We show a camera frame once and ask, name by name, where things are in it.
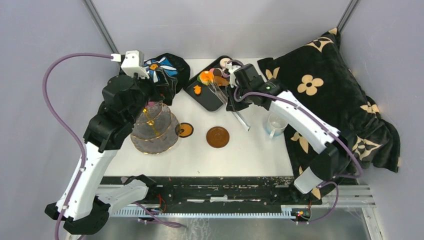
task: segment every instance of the brown saucer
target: brown saucer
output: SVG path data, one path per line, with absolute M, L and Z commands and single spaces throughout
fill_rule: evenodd
M 214 126 L 206 133 L 207 143 L 214 148 L 223 148 L 230 141 L 230 134 L 222 126 Z

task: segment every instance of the gold trim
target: gold trim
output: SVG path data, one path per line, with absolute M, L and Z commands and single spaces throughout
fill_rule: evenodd
M 180 124 L 180 121 L 178 121 L 178 118 L 173 114 L 173 113 L 171 113 L 171 118 L 172 118 L 172 116 L 173 117 L 175 117 L 175 119 L 176 119 L 176 121 L 177 121 L 177 126 L 178 125 L 181 125 Z M 176 139 L 176 141 L 173 143 L 173 145 L 172 146 L 170 146 L 170 147 L 168 147 L 167 149 L 165 149 L 165 150 L 163 150 L 163 151 L 161 151 L 161 152 L 158 152 L 158 153 L 150 153 L 150 152 L 144 152 L 144 151 L 140 151 L 136 146 L 135 146 L 135 143 L 134 143 L 134 141 L 133 141 L 133 139 L 130 137 L 130 139 L 131 139 L 131 142 L 132 142 L 132 144 L 134 145 L 134 147 L 135 147 L 135 149 L 137 149 L 140 153 L 143 153 L 143 154 L 146 154 L 146 155 L 158 155 L 158 154 L 161 154 L 161 153 L 164 153 L 164 152 L 166 152 L 166 151 L 168 151 L 168 150 L 170 150 L 173 146 L 175 146 L 175 144 L 177 144 L 177 142 L 178 142 L 178 139 L 180 138 L 180 136 L 178 136 L 177 135 L 177 139 Z
M 133 133 L 131 133 L 131 136 L 133 136 L 134 138 L 136 138 L 136 139 L 140 139 L 140 140 L 143 140 L 143 141 L 150 141 L 150 140 L 153 140 L 153 139 L 158 139 L 158 138 L 160 138 L 160 137 L 162 137 L 167 131 L 168 131 L 168 129 L 170 129 L 170 127 L 171 127 L 171 125 L 172 125 L 172 119 L 173 119 L 173 117 L 172 116 L 174 116 L 175 117 L 175 115 L 171 112 L 171 124 L 166 128 L 166 130 L 160 135 L 160 136 L 157 136 L 157 137 L 154 137 L 154 138 L 150 138 L 150 139 L 142 139 L 142 138 L 139 138 L 138 136 L 135 136 Z
M 159 117 L 159 115 L 161 115 L 161 113 L 163 112 L 162 111 L 162 108 L 164 107 L 164 105 L 166 105 L 165 103 L 163 103 L 162 102 L 162 104 L 160 105 L 160 112 L 154 117 L 154 118 L 152 118 L 152 119 L 150 119 L 150 117 L 146 114 L 146 116 L 147 116 L 147 118 L 149 119 L 149 121 L 150 120 L 155 120 L 157 117 Z M 148 123 L 149 121 L 144 121 L 144 122 L 137 122 L 137 121 L 135 121 L 135 123 L 136 124 L 146 124 L 146 123 Z

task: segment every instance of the blue and white flower design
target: blue and white flower design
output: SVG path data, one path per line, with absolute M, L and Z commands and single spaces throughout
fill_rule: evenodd
M 177 69 L 174 66 L 172 66 L 170 61 L 168 61 L 168 59 L 165 56 L 162 57 L 159 61 L 155 61 L 153 59 L 147 60 L 144 63 L 144 69 L 153 78 L 154 83 L 159 81 L 158 75 L 156 74 L 157 68 L 162 68 L 164 72 L 168 74 L 168 76 L 174 76 L 178 73 Z

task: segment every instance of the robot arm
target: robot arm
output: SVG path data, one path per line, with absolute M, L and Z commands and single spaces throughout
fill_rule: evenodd
M 112 56 L 112 61 L 121 62 L 121 55 Z M 140 175 L 113 192 L 95 195 L 109 163 L 132 132 L 136 118 L 148 102 L 164 101 L 171 105 L 175 96 L 177 79 L 157 69 L 158 81 L 152 82 L 141 66 L 143 62 L 141 52 L 126 52 L 121 63 L 125 74 L 114 76 L 107 82 L 102 90 L 104 101 L 85 131 L 85 167 L 80 168 L 80 158 L 62 197 L 45 208 L 44 212 L 54 220 L 64 210 L 63 227 L 73 235 L 95 234 L 106 224 L 111 214 L 144 199 L 149 187 L 155 184 Z M 79 180 L 65 205 L 65 199 L 78 175 Z
M 264 107 L 287 120 L 318 153 L 309 167 L 295 179 L 293 185 L 297 190 L 302 194 L 307 194 L 322 182 L 329 181 L 346 170 L 351 159 L 345 149 L 333 137 L 339 138 L 344 145 L 352 149 L 355 138 L 353 133 L 341 133 L 337 128 L 325 123 L 303 106 L 280 80 L 272 78 L 264 82 L 251 64 L 242 66 L 231 75 L 233 75 L 234 82 L 237 83 L 237 88 L 226 88 L 228 94 L 227 111 L 240 111 L 250 104 Z M 265 96 L 248 94 L 251 92 L 276 96 L 283 101 L 273 101 Z M 245 94 L 249 96 L 241 101 L 235 99 Z

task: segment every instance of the metal floor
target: metal floor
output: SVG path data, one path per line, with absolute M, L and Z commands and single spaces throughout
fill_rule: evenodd
M 312 219 L 328 209 L 312 209 Z M 338 208 L 328 218 L 296 226 L 287 219 L 168 218 L 187 227 L 144 225 L 134 218 L 111 217 L 87 240 L 370 240 L 361 208 Z

